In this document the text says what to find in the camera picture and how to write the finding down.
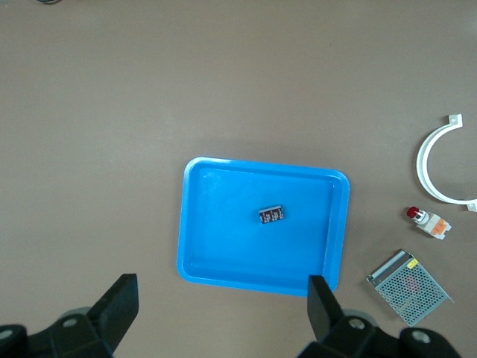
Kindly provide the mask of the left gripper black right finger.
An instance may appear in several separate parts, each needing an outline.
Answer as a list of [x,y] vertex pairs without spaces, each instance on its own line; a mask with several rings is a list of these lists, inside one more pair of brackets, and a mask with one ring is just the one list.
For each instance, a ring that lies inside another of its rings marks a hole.
[[393,337],[370,320],[347,315],[320,275],[309,276],[307,314],[315,340],[300,357],[459,357],[439,333],[406,328]]

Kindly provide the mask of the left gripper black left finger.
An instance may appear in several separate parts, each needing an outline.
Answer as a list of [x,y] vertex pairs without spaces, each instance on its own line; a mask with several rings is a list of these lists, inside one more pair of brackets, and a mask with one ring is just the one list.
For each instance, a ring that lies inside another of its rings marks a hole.
[[137,275],[123,274],[92,307],[69,310],[38,333],[2,325],[1,356],[113,357],[138,312]]

